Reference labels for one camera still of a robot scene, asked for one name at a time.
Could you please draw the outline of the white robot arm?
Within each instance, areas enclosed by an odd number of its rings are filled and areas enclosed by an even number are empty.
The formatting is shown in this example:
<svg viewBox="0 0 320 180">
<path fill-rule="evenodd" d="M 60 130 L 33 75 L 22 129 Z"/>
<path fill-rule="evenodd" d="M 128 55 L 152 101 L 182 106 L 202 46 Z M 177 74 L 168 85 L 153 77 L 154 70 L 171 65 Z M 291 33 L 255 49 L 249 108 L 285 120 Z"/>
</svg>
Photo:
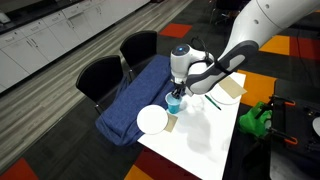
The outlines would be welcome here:
<svg viewBox="0 0 320 180">
<path fill-rule="evenodd" d="M 274 35 L 319 8 L 320 0 L 251 0 L 236 17 L 226 48 L 217 59 L 207 49 L 196 50 L 189 44 L 172 49 L 171 94 L 174 98 L 183 92 L 206 94 Z"/>
</svg>

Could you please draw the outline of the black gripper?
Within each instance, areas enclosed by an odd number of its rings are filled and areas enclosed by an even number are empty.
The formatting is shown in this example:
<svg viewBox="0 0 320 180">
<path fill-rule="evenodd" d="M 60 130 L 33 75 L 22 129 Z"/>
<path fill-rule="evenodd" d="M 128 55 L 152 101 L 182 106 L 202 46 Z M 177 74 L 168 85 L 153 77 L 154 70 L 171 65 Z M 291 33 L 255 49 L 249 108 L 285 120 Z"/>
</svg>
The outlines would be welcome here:
<svg viewBox="0 0 320 180">
<path fill-rule="evenodd" d="M 174 85 L 174 90 L 172 91 L 172 96 L 175 98 L 175 99 L 178 99 L 179 98 L 179 95 L 181 97 L 183 97 L 186 93 L 185 93 L 185 88 L 186 88 L 186 84 L 183 80 L 178 80 L 176 78 L 172 78 L 171 79 L 171 82 L 173 83 Z"/>
</svg>

